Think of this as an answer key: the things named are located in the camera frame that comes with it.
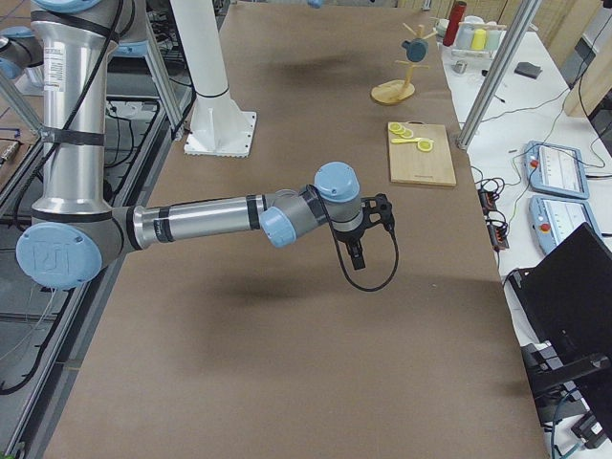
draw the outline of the wooden mug tree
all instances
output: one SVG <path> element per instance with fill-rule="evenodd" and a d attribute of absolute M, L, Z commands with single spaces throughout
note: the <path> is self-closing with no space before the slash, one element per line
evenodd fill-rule
<path fill-rule="evenodd" d="M 407 65 L 408 70 L 405 73 L 404 79 L 394 79 L 372 88 L 370 92 L 372 99 L 382 105 L 395 105 L 412 96 L 415 91 L 414 85 L 412 84 L 414 69 L 429 68 L 428 65 L 418 64 L 417 62 L 421 62 L 425 58 L 427 54 L 426 40 L 435 35 L 436 32 L 434 31 L 424 36 L 425 26 L 423 25 L 419 25 L 417 32 L 414 32 L 406 23 L 404 23 L 404 27 L 414 35 L 415 39 L 411 42 L 405 41 L 402 44 L 402 47 L 406 49 L 406 58 L 408 61 L 396 60 L 395 62 L 397 64 Z"/>

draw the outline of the brown paper surface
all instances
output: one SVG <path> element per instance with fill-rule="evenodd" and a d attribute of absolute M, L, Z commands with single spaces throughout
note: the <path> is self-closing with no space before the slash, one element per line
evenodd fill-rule
<path fill-rule="evenodd" d="M 458 131 L 435 46 L 413 98 L 370 100 L 404 71 L 402 22 L 430 23 L 232 6 L 222 43 L 233 98 L 258 113 L 251 155 L 175 144 L 150 203 L 295 188 L 345 161 L 394 205 L 395 280 L 350 287 L 327 229 L 282 250 L 258 231 L 129 255 L 46 457 L 546 457 L 467 158 L 452 147 L 453 188 L 389 181 L 389 120 Z M 382 229 L 362 243 L 354 277 L 375 285 L 392 244 Z"/>

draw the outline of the robotic arm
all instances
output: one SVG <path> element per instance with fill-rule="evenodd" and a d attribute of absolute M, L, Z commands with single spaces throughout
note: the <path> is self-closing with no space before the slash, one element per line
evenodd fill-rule
<path fill-rule="evenodd" d="M 25 71 L 30 81 L 42 86 L 42 47 L 27 27 L 0 31 L 0 72 L 16 79 Z"/>
<path fill-rule="evenodd" d="M 343 163 L 326 164 L 315 185 L 299 192 L 111 208 L 102 198 L 103 64 L 122 37 L 140 41 L 136 18 L 143 11 L 143 0 L 33 2 L 33 27 L 45 45 L 45 153 L 33 176 L 44 167 L 45 180 L 43 196 L 33 204 L 33 225 L 16 248 L 27 275 L 47 287 L 70 289 L 153 243 L 241 230 L 262 229 L 283 247 L 328 223 L 355 269 L 365 266 L 360 240 L 367 229 L 383 224 L 395 242 L 390 203 L 384 195 L 362 199 L 355 172 Z"/>

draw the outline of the yellow plastic ring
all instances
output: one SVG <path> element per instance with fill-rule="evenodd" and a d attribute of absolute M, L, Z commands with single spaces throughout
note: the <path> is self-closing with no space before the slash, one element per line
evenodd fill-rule
<path fill-rule="evenodd" d="M 431 150 L 433 150 L 433 141 L 431 141 L 429 139 L 418 141 L 417 142 L 417 148 L 419 148 L 421 151 L 424 151 L 424 152 L 428 153 Z"/>
<path fill-rule="evenodd" d="M 390 122 L 389 131 L 391 131 L 393 134 L 402 135 L 406 131 L 406 129 L 398 122 Z"/>

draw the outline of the table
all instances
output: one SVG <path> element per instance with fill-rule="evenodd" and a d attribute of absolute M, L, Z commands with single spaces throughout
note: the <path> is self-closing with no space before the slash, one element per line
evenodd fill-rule
<path fill-rule="evenodd" d="M 389 182 L 386 123 L 458 132 L 437 52 L 417 94 L 369 98 L 401 76 L 402 22 L 426 13 L 239 3 L 221 38 L 229 85 L 258 127 L 246 160 L 177 143 L 151 205 L 295 187 L 350 163 L 393 202 L 397 278 L 344 283 L 325 229 L 283 250 L 260 232 L 131 254 L 47 457 L 545 458 L 465 153 L 454 188 Z M 363 241 L 364 284 L 393 261 Z"/>
<path fill-rule="evenodd" d="M 457 118 L 461 122 L 468 116 L 471 105 L 484 81 L 481 70 L 489 69 L 491 62 L 486 59 L 465 59 L 453 56 L 450 49 L 446 47 L 442 47 L 441 54 Z M 462 75 L 452 70 L 452 64 L 459 58 L 468 62 L 468 69 Z M 542 73 L 539 78 L 530 79 L 515 74 L 514 67 L 520 61 L 528 61 L 540 66 Z M 497 202 L 502 212 L 510 218 L 513 214 L 514 203 L 522 196 L 517 202 L 515 217 L 511 223 L 510 248 L 502 251 L 500 256 L 499 272 L 502 277 L 505 277 L 515 268 L 533 267 L 544 256 L 538 246 L 528 216 L 529 198 L 534 193 L 530 189 L 525 192 L 527 179 L 524 173 L 523 158 L 516 159 L 516 165 L 521 173 L 520 181 L 512 166 L 512 157 L 522 153 L 524 145 L 528 141 L 543 141 L 550 133 L 547 142 L 579 148 L 586 163 L 600 164 L 593 151 L 604 160 L 604 168 L 586 167 L 588 172 L 596 174 L 612 172 L 612 160 L 605 146 L 599 140 L 593 143 L 598 136 L 588 119 L 570 118 L 561 112 L 564 98 L 568 93 L 567 84 L 537 34 L 526 33 L 502 84 L 496 92 L 500 98 L 505 100 L 505 103 L 495 98 L 484 119 L 497 117 L 503 112 L 523 107 L 536 107 L 542 102 L 552 100 L 557 96 L 560 97 L 535 110 L 506 114 L 496 120 L 483 122 L 480 124 L 478 133 L 468 149 L 472 165 L 481 169 L 485 177 L 502 177 L 509 184 L 519 182 L 517 186 L 507 187 Z M 560 116 L 554 124 L 554 119 L 559 113 Z M 479 180 L 480 174 L 474 172 L 474 177 L 475 180 Z M 612 211 L 610 211 L 612 181 L 590 180 L 588 185 L 591 192 L 589 204 L 594 211 L 598 225 L 601 231 L 610 232 L 612 229 Z M 606 239 L 604 242 L 609 248 L 612 248 L 612 240 Z M 514 329 L 519 342 L 521 345 L 537 342 L 536 335 L 531 329 L 514 291 L 510 286 L 507 286 L 505 293 L 513 315 Z M 557 444 L 563 451 L 567 451 L 576 442 L 576 437 L 571 434 L 569 426 L 577 419 L 568 418 L 557 429 Z M 578 451 L 574 455 L 577 458 L 607 458 L 611 456 L 612 444 L 609 441 L 596 450 Z"/>

